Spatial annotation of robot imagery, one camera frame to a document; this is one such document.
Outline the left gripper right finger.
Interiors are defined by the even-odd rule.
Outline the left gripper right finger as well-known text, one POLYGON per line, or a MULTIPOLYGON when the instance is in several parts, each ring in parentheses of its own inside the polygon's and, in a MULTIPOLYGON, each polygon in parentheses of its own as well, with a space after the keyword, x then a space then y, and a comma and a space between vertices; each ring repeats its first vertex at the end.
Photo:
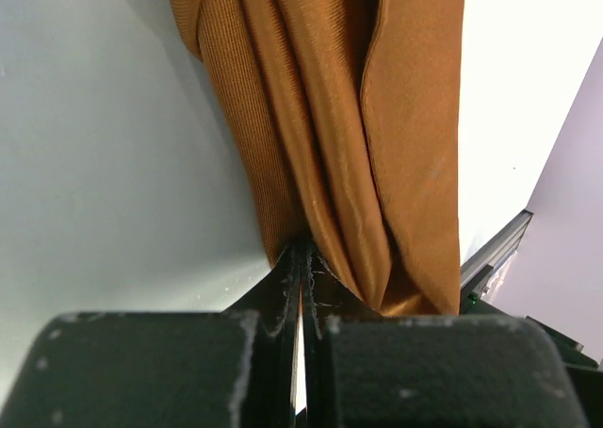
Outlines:
POLYGON ((507 315, 387 318, 302 260, 310 427, 588 427, 552 340, 507 315))

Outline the orange cloth napkin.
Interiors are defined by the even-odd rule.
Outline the orange cloth napkin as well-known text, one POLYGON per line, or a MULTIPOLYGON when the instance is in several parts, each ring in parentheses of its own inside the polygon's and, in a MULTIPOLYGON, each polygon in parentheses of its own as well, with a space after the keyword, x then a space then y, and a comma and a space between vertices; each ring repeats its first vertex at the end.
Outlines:
POLYGON ((460 305, 464 0, 170 0, 275 262, 310 234, 385 316, 460 305))

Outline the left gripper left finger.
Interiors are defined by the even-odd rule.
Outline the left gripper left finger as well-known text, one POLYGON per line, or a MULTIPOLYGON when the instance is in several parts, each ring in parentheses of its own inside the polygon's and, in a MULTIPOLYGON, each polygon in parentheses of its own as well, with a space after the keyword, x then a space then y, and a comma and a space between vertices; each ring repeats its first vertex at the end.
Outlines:
POLYGON ((293 248, 221 312, 80 312, 35 338, 5 427, 291 427, 300 266, 293 248))

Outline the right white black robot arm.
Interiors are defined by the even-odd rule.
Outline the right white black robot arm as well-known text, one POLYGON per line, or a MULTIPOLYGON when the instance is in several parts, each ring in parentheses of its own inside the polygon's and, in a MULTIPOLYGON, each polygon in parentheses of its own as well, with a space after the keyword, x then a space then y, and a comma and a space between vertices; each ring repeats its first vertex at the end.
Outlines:
POLYGON ((565 334, 527 316, 554 342, 591 427, 602 426, 602 367, 565 334))

